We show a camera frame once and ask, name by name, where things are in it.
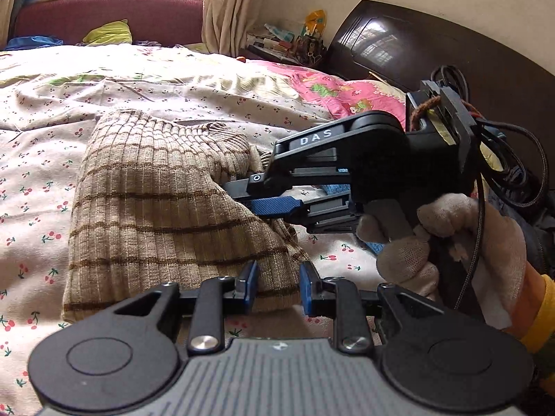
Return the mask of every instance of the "metal screw head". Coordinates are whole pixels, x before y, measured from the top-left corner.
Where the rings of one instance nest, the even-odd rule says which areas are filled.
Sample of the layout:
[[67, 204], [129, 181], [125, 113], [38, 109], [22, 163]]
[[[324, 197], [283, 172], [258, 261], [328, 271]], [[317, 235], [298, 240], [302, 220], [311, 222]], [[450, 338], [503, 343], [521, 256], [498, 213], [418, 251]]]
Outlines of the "metal screw head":
[[370, 347], [370, 340], [364, 336], [348, 336], [341, 344], [343, 344], [343, 347], [347, 350], [358, 352], [368, 349], [368, 347]]
[[217, 339], [210, 335], [201, 335], [191, 339], [191, 347], [195, 350], [210, 350], [217, 345]]

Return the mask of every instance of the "bedsheet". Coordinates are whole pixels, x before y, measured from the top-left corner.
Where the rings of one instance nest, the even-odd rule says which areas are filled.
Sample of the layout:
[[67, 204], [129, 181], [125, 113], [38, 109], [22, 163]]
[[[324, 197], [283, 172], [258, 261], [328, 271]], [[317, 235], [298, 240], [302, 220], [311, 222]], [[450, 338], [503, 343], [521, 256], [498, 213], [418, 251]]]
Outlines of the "bedsheet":
[[381, 110], [394, 115], [404, 128], [404, 93], [376, 80], [344, 81], [305, 67], [256, 61], [281, 76], [306, 101], [324, 106], [334, 119]]
[[[276, 139], [332, 120], [287, 76], [253, 62], [187, 49], [61, 46], [0, 55], [0, 413], [31, 415], [40, 404], [26, 370], [44, 337], [63, 329], [62, 293], [77, 172], [98, 115], [139, 108], [183, 124], [224, 121], [270, 151]], [[308, 199], [323, 190], [289, 192]], [[309, 235], [299, 244], [322, 276], [362, 289], [381, 278], [352, 235]], [[227, 336], [331, 336], [326, 318], [290, 310], [234, 317]]]

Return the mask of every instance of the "beige striped sweater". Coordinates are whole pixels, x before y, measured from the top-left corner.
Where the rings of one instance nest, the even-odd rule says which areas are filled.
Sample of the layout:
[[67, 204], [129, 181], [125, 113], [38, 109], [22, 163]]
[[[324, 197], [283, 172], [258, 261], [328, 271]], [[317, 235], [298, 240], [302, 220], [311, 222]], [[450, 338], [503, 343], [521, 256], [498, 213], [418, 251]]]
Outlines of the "beige striped sweater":
[[255, 309], [298, 301], [309, 258], [282, 220], [266, 223], [218, 183], [261, 171], [256, 148], [223, 123], [181, 126], [135, 110], [100, 118], [80, 167], [63, 318], [77, 321], [161, 282], [182, 289], [256, 259]]

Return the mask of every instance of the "headboard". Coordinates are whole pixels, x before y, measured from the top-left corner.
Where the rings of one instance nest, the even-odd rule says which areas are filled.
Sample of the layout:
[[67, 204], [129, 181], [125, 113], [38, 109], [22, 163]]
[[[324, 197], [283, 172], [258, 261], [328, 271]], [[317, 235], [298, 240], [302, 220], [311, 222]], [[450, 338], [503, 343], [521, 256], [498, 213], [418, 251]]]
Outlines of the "headboard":
[[[463, 26], [401, 6], [362, 0], [334, 37], [323, 71], [348, 80], [372, 70], [407, 92], [440, 65], [456, 65], [471, 103], [490, 120], [532, 131], [555, 167], [552, 96], [555, 76], [516, 51]], [[507, 135], [524, 163], [540, 173], [539, 155], [522, 136]], [[555, 187], [555, 173], [551, 174]]]
[[127, 19], [134, 40], [163, 46], [202, 42], [201, 0], [53, 0], [19, 12], [14, 37], [47, 35], [75, 45], [94, 28]]

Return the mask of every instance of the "black cable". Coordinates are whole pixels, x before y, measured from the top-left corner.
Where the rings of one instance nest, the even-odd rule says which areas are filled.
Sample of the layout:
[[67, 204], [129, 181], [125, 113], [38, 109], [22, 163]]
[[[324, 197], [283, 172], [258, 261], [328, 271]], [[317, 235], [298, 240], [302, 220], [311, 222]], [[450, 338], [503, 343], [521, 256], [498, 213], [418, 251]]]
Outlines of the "black cable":
[[462, 284], [461, 291], [459, 292], [457, 303], [454, 304], [454, 310], [459, 309], [464, 294], [466, 293], [468, 286], [474, 278], [474, 272], [476, 272], [476, 267], [478, 266], [478, 260], [480, 258], [480, 252], [482, 250], [482, 239], [484, 238], [484, 222], [486, 219], [486, 199], [484, 198], [484, 184], [482, 183], [481, 177], [478, 177], [476, 179], [476, 187], [478, 188], [478, 229], [476, 230], [476, 244], [474, 245], [472, 259], [470, 260], [470, 266], [468, 266], [468, 272], [466, 274], [466, 278], [464, 279], [464, 283]]
[[457, 66], [442, 65], [432, 72], [429, 79], [437, 82], [440, 86], [449, 86], [464, 101], [470, 101], [468, 83]]
[[547, 187], [549, 184], [549, 166], [548, 166], [548, 162], [547, 162], [547, 155], [545, 150], [543, 149], [542, 144], [540, 143], [539, 139], [531, 132], [529, 132], [527, 129], [522, 128], [520, 126], [514, 125], [512, 123], [505, 123], [505, 122], [490, 122], [489, 120], [484, 120], [484, 119], [475, 119], [476, 123], [478, 123], [478, 125], [482, 126], [482, 130], [485, 131], [484, 126], [492, 126], [498, 129], [504, 129], [506, 131], [513, 131], [519, 134], [522, 134], [524, 136], [526, 136], [528, 139], [530, 139], [536, 146], [536, 148], [539, 151], [540, 157], [542, 159], [542, 179], [541, 179], [541, 185], [540, 188], [538, 190], [538, 192], [536, 193], [535, 197], [532, 198], [531, 200], [529, 199], [527, 202], [515, 202], [513, 200], [511, 200], [509, 197], [507, 197], [507, 194], [505, 192], [505, 190], [510, 190], [510, 189], [518, 189], [520, 187], [523, 187], [527, 182], [528, 182], [528, 178], [527, 178], [527, 172], [526, 172], [526, 168], [523, 166], [522, 161], [518, 158], [518, 156], [516, 155], [516, 153], [512, 150], [512, 148], [507, 148], [508, 144], [506, 144], [505, 142], [503, 142], [502, 140], [498, 139], [499, 144], [503, 145], [504, 147], [504, 153], [506, 155], [509, 155], [510, 157], [512, 157], [514, 163], [516, 163], [520, 169], [522, 170], [523, 173], [523, 179], [521, 179], [521, 182], [518, 183], [517, 185], [510, 183], [510, 177], [509, 174], [507, 173], [506, 176], [500, 175], [498, 172], [496, 172], [495, 170], [493, 170], [489, 164], [487, 164], [486, 160], [484, 159], [484, 157], [482, 155], [479, 155], [479, 157], [481, 158], [481, 162], [482, 162], [482, 167], [480, 167], [480, 171], [482, 173], [482, 175], [484, 176], [484, 179], [486, 180], [486, 182], [488, 183], [489, 187], [491, 188], [491, 190], [493, 192], [495, 192], [495, 194], [498, 195], [498, 197], [505, 202], [506, 204], [508, 204], [509, 206], [512, 206], [515, 209], [526, 209], [526, 208], [531, 208], [533, 206], [535, 206], [537, 203], [539, 203], [540, 200], [543, 200], [543, 198], [545, 198], [546, 196], [546, 192], [547, 192]]
[[[456, 66], [443, 65], [435, 69], [431, 74], [431, 80], [437, 82], [440, 86], [449, 86], [459, 94], [464, 102], [470, 103], [470, 90], [468, 88], [468, 83], [462, 72], [457, 69]], [[464, 294], [472, 282], [482, 248], [486, 216], [486, 199], [484, 195], [482, 177], [484, 177], [484, 180], [488, 183], [491, 190], [498, 195], [504, 203], [515, 209], [526, 209], [537, 205], [545, 198], [549, 183], [547, 155], [539, 139], [533, 133], [512, 123], [490, 122], [481, 116], [475, 117], [474, 120], [478, 125], [478, 175], [476, 177], [476, 187], [478, 190], [478, 227], [476, 229], [476, 244], [472, 253], [472, 259], [470, 261], [470, 266], [468, 267], [468, 272], [463, 286], [459, 293], [459, 297], [454, 306], [455, 310], [459, 308]], [[508, 190], [523, 189], [526, 187], [528, 184], [528, 172], [513, 148], [504, 140], [487, 130], [487, 126], [519, 133], [530, 139], [535, 144], [542, 159], [542, 181], [534, 198], [528, 198], [528, 201], [526, 202], [516, 202], [507, 196]], [[501, 171], [492, 169], [492, 167], [487, 163], [486, 159], [479, 150], [481, 143], [484, 143], [497, 156], [499, 162], [501, 163]], [[517, 183], [511, 182], [511, 165], [516, 165], [521, 170], [522, 177]]]

